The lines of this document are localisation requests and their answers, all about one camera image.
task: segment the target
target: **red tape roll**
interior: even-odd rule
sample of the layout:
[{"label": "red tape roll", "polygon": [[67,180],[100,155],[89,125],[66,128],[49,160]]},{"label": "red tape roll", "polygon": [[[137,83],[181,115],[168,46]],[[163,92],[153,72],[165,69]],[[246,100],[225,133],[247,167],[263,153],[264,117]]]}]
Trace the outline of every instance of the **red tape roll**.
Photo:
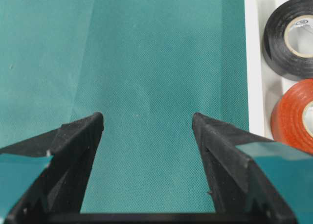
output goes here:
[{"label": "red tape roll", "polygon": [[313,108],[313,79],[292,86],[272,112],[270,124],[274,140],[313,153],[313,132],[309,130],[313,125],[304,120],[311,106]]}]

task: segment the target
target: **electrical tape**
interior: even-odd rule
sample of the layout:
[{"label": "electrical tape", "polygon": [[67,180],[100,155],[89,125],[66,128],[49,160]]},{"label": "electrical tape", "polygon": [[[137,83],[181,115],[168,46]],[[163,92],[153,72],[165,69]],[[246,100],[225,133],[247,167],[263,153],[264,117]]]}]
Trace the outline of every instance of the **electrical tape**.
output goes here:
[{"label": "electrical tape", "polygon": [[271,114],[274,140],[313,153],[312,114],[313,79],[307,79],[292,86],[274,107]]},{"label": "electrical tape", "polygon": [[289,0],[267,21],[263,56],[273,71],[287,79],[313,78],[313,54],[299,53],[289,42],[292,29],[307,25],[313,28],[313,0]]}]

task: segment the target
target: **white tray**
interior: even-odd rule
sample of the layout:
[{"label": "white tray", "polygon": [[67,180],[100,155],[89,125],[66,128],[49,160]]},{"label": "white tray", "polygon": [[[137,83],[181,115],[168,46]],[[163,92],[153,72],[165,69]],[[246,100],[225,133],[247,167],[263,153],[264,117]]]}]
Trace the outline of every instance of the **white tray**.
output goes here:
[{"label": "white tray", "polygon": [[272,12],[286,1],[245,0],[249,130],[268,138],[272,138],[270,115],[276,102],[296,83],[272,71],[261,53],[266,22]]}]

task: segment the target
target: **teal fabric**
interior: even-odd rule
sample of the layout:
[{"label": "teal fabric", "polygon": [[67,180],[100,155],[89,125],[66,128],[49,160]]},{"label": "teal fabric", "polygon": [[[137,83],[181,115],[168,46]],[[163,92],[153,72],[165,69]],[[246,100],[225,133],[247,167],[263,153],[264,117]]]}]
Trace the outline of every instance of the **teal fabric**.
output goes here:
[{"label": "teal fabric", "polygon": [[3,146],[100,111],[82,212],[214,212],[192,114],[248,129],[244,0],[0,0]]},{"label": "teal fabric", "polygon": [[0,154],[0,224],[51,159]]},{"label": "teal fabric", "polygon": [[298,222],[312,223],[313,157],[279,142],[254,142],[237,147],[254,158]]}]

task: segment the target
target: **black tape roll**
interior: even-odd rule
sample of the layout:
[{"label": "black tape roll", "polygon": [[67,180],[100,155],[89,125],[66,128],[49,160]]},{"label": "black tape roll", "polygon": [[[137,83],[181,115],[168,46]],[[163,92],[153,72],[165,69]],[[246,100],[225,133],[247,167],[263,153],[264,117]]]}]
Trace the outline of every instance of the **black tape roll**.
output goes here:
[{"label": "black tape roll", "polygon": [[290,79],[313,78],[313,55],[295,51],[289,44],[288,32],[292,26],[313,21],[313,0],[289,0],[270,16],[263,36],[263,55],[272,70]]}]

